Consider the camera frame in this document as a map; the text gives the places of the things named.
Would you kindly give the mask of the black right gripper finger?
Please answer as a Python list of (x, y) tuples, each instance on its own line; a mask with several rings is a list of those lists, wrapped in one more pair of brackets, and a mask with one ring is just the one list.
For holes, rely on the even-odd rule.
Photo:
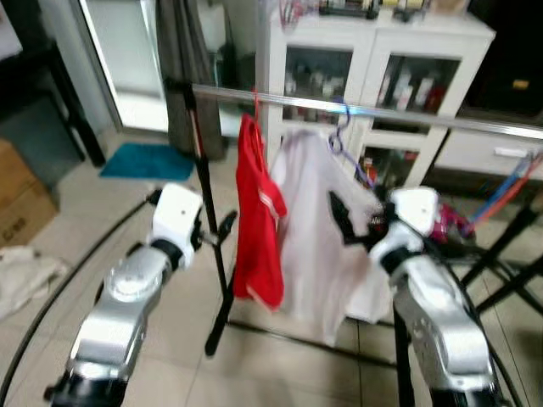
[(350, 220), (350, 211), (345, 202), (341, 200), (336, 192), (328, 194), (331, 217), (334, 224), (340, 232), (343, 243), (364, 243), (365, 238), (356, 234), (352, 220)]

